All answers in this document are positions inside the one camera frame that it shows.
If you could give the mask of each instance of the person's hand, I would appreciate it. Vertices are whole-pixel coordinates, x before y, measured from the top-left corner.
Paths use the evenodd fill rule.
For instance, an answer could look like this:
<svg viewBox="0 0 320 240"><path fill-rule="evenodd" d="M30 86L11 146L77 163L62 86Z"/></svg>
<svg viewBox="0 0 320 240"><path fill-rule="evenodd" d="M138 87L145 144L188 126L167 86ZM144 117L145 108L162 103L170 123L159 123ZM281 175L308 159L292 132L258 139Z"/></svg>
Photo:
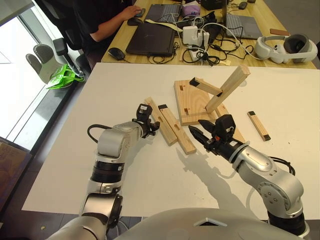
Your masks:
<svg viewBox="0 0 320 240"><path fill-rule="evenodd" d="M120 14L123 20L128 20L133 18L135 15L141 12L141 8L138 6L128 6Z"/></svg>

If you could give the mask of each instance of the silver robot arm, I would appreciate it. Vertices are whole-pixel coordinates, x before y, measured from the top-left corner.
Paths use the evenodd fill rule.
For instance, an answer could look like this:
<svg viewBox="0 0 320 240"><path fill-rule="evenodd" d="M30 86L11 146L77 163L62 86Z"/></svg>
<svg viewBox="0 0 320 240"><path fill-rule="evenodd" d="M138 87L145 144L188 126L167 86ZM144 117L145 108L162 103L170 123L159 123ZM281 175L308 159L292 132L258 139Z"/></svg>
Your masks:
<svg viewBox="0 0 320 240"><path fill-rule="evenodd" d="M48 240L104 240L108 230L118 224L123 200L118 192L128 152L160 126L159 122L151 123L151 112L151 106L140 104L132 121L112 128L96 124L88 128L89 136L97 142L97 154L79 217ZM105 128L98 141L90 134L94 127Z"/></svg>
<svg viewBox="0 0 320 240"><path fill-rule="evenodd" d="M304 188L301 182L277 167L272 158L235 140L236 125L231 115L220 117L215 125L207 120L199 120L199 123L212 138L189 126L192 135L208 152L228 160L240 177L261 195L269 223L301 238L306 237L310 230L303 214L301 196Z"/></svg>

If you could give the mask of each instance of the office chair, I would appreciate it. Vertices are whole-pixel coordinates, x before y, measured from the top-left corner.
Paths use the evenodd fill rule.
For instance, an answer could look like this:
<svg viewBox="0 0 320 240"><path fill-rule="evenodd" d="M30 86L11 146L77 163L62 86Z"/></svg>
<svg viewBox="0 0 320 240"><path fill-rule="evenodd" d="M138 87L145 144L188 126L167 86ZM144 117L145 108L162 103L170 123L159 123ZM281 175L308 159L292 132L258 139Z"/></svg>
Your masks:
<svg viewBox="0 0 320 240"><path fill-rule="evenodd" d="M28 53L25 58L35 72L39 75L42 82L48 84L50 76L55 72L57 68L62 66L61 63L57 62L54 51L52 48L45 44L38 44L33 47L33 54Z"/></svg>
<svg viewBox="0 0 320 240"><path fill-rule="evenodd" d="M72 50L82 49L82 40L80 30L76 21L73 0L34 0L41 8L48 19L59 29L62 38L53 40L55 52L58 56L64 56L70 67L75 70L76 67L68 55L67 45ZM76 60L76 65L84 72L90 75L91 68L84 54L81 54Z"/></svg>

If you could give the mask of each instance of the white headset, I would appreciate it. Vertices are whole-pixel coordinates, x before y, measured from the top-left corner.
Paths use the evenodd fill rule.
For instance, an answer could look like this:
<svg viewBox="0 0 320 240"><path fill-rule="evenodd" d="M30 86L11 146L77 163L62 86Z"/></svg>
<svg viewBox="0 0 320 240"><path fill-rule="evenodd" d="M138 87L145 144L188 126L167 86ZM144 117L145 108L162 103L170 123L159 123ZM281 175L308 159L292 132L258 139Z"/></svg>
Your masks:
<svg viewBox="0 0 320 240"><path fill-rule="evenodd" d="M284 40L283 45L277 44L273 48L266 44L269 40ZM318 54L317 46L304 34L291 36L263 36L259 37L254 46L254 52L261 59L270 58L277 64L286 64L290 59L294 63L312 61Z"/></svg>

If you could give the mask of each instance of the phone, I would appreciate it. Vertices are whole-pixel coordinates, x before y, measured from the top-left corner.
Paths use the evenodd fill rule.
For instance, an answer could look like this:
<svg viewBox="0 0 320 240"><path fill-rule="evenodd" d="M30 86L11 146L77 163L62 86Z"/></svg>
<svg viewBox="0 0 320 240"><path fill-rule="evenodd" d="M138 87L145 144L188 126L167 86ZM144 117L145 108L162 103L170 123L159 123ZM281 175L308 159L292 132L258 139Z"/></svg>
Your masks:
<svg viewBox="0 0 320 240"><path fill-rule="evenodd" d="M142 8L141 12L136 14L135 17L136 18L141 18L146 12L146 9L145 8Z"/></svg>

